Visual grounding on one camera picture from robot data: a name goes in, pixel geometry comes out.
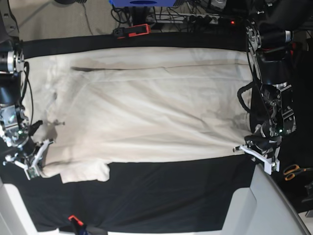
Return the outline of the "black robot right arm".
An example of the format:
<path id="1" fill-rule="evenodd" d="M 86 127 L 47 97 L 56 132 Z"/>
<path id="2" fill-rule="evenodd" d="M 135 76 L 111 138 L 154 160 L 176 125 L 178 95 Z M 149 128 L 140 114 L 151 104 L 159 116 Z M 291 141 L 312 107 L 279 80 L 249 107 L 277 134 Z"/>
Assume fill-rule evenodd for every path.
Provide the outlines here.
<path id="1" fill-rule="evenodd" d="M 7 0 L 0 2 L 0 128 L 1 138 L 23 160 L 41 159 L 52 140 L 34 142 L 33 136 L 43 124 L 25 114 L 26 93 L 33 98 L 29 81 L 30 66 L 24 59 L 19 28 Z"/>

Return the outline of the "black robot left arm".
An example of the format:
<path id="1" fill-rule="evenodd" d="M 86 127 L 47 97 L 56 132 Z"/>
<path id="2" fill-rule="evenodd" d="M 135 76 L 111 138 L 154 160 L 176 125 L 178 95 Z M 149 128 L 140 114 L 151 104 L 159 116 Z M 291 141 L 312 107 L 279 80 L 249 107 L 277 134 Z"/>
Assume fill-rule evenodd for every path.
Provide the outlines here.
<path id="1" fill-rule="evenodd" d="M 282 137 L 295 126 L 291 79 L 295 76 L 292 41 L 311 15 L 311 0 L 249 0 L 246 55 L 252 81 L 237 92 L 239 103 L 261 126 L 234 151 L 274 158 Z"/>

